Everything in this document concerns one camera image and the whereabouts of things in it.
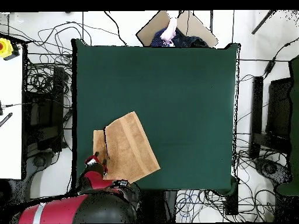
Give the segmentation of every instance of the cardboard piece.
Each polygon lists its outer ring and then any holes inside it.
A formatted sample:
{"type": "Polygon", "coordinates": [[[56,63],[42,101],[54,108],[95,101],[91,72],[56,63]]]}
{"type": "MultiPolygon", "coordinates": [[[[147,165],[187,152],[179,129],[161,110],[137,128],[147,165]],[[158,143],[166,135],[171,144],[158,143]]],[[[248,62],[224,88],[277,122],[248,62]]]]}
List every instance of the cardboard piece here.
{"type": "Polygon", "coordinates": [[[135,112],[113,121],[104,131],[93,132],[93,153],[107,159],[105,179],[133,183],[160,169],[147,136],[135,112]]]}
{"type": "MultiPolygon", "coordinates": [[[[137,34],[136,36],[143,44],[143,46],[150,46],[155,33],[165,27],[168,27],[169,16],[165,10],[160,10],[137,34]]],[[[209,47],[217,45],[218,40],[207,29],[202,22],[188,10],[184,11],[178,18],[178,29],[187,36],[197,36],[204,40],[209,47]]]]}

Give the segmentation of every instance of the green table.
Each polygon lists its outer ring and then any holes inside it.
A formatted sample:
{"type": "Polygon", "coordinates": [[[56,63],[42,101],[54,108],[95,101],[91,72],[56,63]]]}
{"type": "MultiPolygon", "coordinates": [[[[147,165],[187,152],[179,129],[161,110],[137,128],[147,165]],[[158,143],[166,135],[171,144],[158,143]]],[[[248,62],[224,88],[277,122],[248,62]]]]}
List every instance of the green table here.
{"type": "Polygon", "coordinates": [[[135,111],[161,167],[143,189],[231,188],[238,44],[77,49],[77,176],[93,130],[135,111]]]}

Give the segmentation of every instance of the cable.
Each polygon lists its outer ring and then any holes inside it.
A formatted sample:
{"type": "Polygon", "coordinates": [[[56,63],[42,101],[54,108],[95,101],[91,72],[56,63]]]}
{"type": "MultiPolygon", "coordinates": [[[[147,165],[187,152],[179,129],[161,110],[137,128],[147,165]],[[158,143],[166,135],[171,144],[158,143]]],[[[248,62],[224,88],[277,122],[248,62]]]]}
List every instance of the cable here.
{"type": "Polygon", "coordinates": [[[58,156],[57,156],[57,160],[56,160],[56,162],[52,163],[51,165],[54,165],[55,163],[57,163],[57,162],[58,162],[59,155],[60,155],[60,152],[58,153],[58,156]]]}
{"type": "Polygon", "coordinates": [[[119,39],[124,43],[125,46],[128,46],[127,43],[124,42],[123,39],[122,39],[122,38],[120,37],[120,35],[119,35],[119,25],[117,25],[116,21],[113,20],[113,18],[112,18],[110,15],[108,15],[106,11],[104,11],[104,13],[105,13],[106,16],[108,16],[108,17],[112,20],[112,22],[115,23],[115,25],[116,25],[116,27],[117,27],[117,32],[118,32],[119,39]]]}
{"type": "MultiPolygon", "coordinates": [[[[280,99],[280,100],[278,100],[278,101],[274,101],[273,103],[282,102],[282,101],[285,100],[285,99],[288,99],[288,98],[286,97],[286,98],[280,99]]],[[[270,103],[267,103],[267,104],[265,104],[264,106],[262,106],[262,107],[260,107],[260,108],[257,108],[257,109],[262,109],[263,107],[266,107],[266,106],[268,106],[269,104],[270,104],[270,103]]],[[[251,111],[250,113],[244,115],[243,117],[239,118],[239,119],[237,120],[237,123],[238,123],[241,119],[243,119],[243,118],[245,118],[246,116],[250,115],[251,113],[252,113],[252,111],[251,111]]]]}
{"type": "Polygon", "coordinates": [[[267,78],[268,74],[270,74],[271,71],[272,71],[272,69],[274,68],[274,66],[275,66],[275,59],[276,59],[278,53],[279,53],[284,47],[289,46],[291,43],[296,42],[297,40],[299,40],[299,37],[296,38],[295,40],[291,41],[291,42],[286,43],[284,46],[282,46],[281,49],[278,50],[278,52],[275,54],[275,56],[272,58],[272,60],[268,62],[267,66],[266,66],[266,68],[265,68],[265,74],[266,74],[266,76],[265,76],[264,79],[267,78]]]}
{"type": "Polygon", "coordinates": [[[65,143],[66,143],[67,146],[68,146],[68,143],[67,143],[67,140],[65,140],[64,134],[63,134],[63,138],[64,138],[65,143]]]}
{"type": "Polygon", "coordinates": [[[188,11],[188,20],[187,20],[187,32],[186,32],[186,36],[188,34],[188,29],[189,29],[189,17],[190,17],[190,11],[188,11]]]}
{"type": "Polygon", "coordinates": [[[234,26],[235,26],[235,10],[232,13],[232,37],[231,37],[231,42],[234,42],[234,26]]]}

